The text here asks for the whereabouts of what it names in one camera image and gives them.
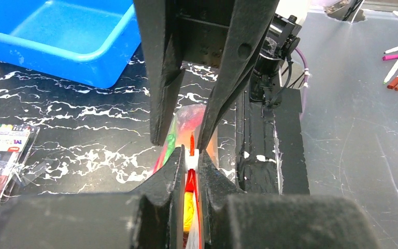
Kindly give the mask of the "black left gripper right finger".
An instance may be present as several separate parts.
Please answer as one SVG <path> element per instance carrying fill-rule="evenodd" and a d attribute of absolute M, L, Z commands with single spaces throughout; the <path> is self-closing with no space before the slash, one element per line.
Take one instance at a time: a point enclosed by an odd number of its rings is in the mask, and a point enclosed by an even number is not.
<path fill-rule="evenodd" d="M 244 192 L 198 159 L 206 248 L 380 248 L 362 209 L 335 196 Z"/>

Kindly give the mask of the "clear zip top bag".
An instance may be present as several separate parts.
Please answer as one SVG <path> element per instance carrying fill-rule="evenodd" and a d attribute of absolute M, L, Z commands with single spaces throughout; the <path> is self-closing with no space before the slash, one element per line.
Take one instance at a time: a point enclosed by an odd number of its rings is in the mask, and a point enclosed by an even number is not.
<path fill-rule="evenodd" d="M 175 171 L 175 183 L 172 185 L 172 194 L 168 205 L 169 225 L 174 228 L 174 235 L 176 236 L 174 240 L 175 248 L 206 247 L 204 228 L 204 214 L 206 210 L 203 206 L 202 201 L 204 196 L 199 184 L 201 151 L 196 147 L 205 109 L 206 106 L 204 104 L 193 104 L 183 106 L 177 110 L 173 116 L 173 119 L 177 120 L 176 148 L 167 162 L 162 166 L 162 147 L 152 172 L 153 175 L 156 175 L 160 170 L 163 170 L 164 173 L 167 173 L 170 169 Z M 189 232 L 183 231 L 185 192 L 193 192 L 195 200 L 194 218 Z"/>

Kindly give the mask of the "yellow banana toy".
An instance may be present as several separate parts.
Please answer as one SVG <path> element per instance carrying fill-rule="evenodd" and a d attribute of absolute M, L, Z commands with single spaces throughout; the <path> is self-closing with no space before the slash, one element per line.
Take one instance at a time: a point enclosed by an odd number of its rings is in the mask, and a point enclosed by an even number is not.
<path fill-rule="evenodd" d="M 189 232 L 194 218 L 195 200 L 193 192 L 184 193 L 183 231 Z"/>

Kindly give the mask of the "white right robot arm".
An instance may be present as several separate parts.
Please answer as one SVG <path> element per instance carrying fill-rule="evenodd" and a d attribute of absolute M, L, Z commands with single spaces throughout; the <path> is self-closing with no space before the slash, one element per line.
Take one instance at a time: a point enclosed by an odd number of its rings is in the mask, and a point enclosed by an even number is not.
<path fill-rule="evenodd" d="M 197 148 L 204 150 L 232 103 L 278 69 L 298 46 L 308 1 L 135 1 L 150 84 L 150 139 L 164 144 L 184 77 L 183 62 L 219 71 L 208 98 Z"/>

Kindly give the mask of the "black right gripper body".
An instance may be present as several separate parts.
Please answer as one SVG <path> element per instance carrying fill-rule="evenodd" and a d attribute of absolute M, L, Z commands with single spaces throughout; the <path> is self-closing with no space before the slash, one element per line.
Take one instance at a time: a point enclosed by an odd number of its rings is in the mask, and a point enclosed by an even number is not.
<path fill-rule="evenodd" d="M 182 60 L 219 68 L 234 1 L 175 1 Z"/>

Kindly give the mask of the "green vegetable toy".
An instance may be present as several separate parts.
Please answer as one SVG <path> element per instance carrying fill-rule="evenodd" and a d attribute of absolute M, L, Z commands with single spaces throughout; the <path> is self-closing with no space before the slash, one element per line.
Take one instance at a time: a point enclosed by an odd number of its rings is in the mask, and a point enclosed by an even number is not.
<path fill-rule="evenodd" d="M 177 139 L 177 120 L 174 118 L 170 124 L 170 128 L 161 153 L 162 166 L 167 162 L 170 155 L 176 148 L 176 139 Z"/>

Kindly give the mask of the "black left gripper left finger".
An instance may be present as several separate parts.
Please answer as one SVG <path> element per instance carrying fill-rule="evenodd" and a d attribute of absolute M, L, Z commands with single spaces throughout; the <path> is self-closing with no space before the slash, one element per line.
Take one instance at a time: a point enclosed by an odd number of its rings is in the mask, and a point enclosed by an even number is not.
<path fill-rule="evenodd" d="M 185 149 L 129 192 L 22 196 L 0 213 L 0 248 L 182 248 Z"/>

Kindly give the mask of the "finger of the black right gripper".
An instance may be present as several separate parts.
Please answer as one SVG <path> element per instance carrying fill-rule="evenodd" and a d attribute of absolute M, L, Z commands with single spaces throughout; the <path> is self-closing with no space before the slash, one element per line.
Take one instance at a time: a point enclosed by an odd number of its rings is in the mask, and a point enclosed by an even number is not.
<path fill-rule="evenodd" d="M 184 76 L 175 1 L 134 1 L 150 84 L 150 140 L 162 146 Z"/>
<path fill-rule="evenodd" d="M 278 1 L 235 1 L 217 82 L 208 98 L 197 149 L 206 149 L 222 116 L 246 86 Z"/>

